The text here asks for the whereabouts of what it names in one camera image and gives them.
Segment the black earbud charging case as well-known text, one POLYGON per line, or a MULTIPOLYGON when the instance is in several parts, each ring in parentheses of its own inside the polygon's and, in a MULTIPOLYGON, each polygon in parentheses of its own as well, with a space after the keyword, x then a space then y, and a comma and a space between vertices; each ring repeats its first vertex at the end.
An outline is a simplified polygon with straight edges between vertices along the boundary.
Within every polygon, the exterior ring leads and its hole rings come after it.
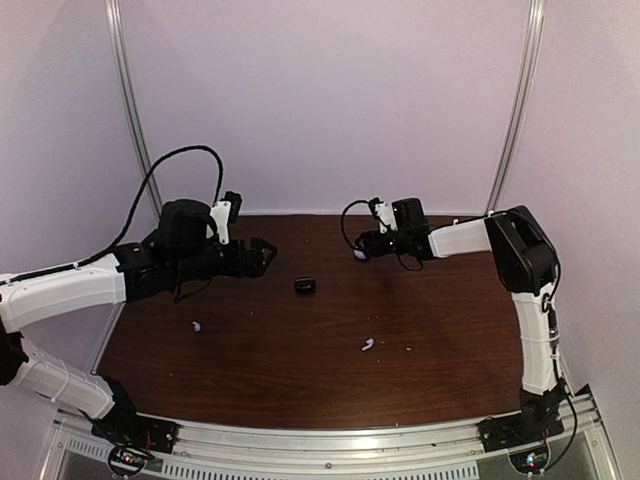
POLYGON ((313 294, 317 289, 317 282, 314 277, 299 277, 294 280, 294 291, 298 295, 313 294))

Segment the white purple earbud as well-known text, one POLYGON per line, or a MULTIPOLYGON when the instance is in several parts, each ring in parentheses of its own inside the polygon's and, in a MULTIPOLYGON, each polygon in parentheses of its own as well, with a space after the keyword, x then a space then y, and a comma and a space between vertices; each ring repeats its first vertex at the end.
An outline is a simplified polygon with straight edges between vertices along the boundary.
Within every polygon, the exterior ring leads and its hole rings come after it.
POLYGON ((375 339, 374 338, 369 338, 365 341, 365 344, 361 347, 361 351, 362 352, 366 352, 370 349, 372 349, 375 345, 375 339))

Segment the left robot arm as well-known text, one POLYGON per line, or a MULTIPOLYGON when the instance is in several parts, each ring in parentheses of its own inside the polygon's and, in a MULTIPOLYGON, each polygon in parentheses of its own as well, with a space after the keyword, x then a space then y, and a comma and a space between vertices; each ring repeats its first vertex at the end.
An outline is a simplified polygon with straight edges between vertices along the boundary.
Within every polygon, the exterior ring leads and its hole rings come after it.
POLYGON ((263 238, 232 239, 241 199, 233 192, 209 206, 181 199, 163 205, 158 226, 140 243, 116 243, 94 260, 1 278, 1 383, 23 386, 103 420, 123 444, 137 442, 144 424, 115 381, 90 376, 36 347, 24 327, 69 312, 121 305, 171 293, 218 276, 259 278, 278 249, 263 238))

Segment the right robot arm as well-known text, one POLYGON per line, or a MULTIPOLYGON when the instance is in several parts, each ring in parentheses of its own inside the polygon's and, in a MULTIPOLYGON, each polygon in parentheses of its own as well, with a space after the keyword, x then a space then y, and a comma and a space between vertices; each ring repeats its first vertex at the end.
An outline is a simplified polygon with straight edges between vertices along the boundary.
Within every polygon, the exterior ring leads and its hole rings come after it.
POLYGON ((417 198, 392 203, 373 198, 366 204, 376 228, 346 241, 359 260, 410 256, 424 264, 491 253, 498 278, 515 306, 523 355, 521 407, 512 430, 519 440, 535 440, 556 420, 565 390, 555 311, 561 264, 532 213, 520 205, 433 227, 417 198))

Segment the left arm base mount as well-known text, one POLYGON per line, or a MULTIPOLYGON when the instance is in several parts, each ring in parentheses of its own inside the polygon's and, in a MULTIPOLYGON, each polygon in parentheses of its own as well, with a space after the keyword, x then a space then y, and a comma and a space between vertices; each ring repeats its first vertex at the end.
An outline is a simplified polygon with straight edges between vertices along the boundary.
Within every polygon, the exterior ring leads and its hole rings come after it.
POLYGON ((171 454, 174 450, 178 425, 173 421, 139 414, 109 414, 103 419, 88 420, 91 433, 113 445, 143 453, 171 454))

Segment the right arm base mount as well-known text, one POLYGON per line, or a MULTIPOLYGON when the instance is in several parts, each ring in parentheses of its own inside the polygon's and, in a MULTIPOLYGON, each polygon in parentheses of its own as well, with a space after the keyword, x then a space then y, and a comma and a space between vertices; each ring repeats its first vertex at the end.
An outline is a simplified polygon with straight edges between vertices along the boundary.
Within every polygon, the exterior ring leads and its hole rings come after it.
POLYGON ((531 423, 522 413, 487 417, 477 424, 477 429, 486 453, 541 443, 565 431, 559 418, 551 417, 541 424, 531 423))

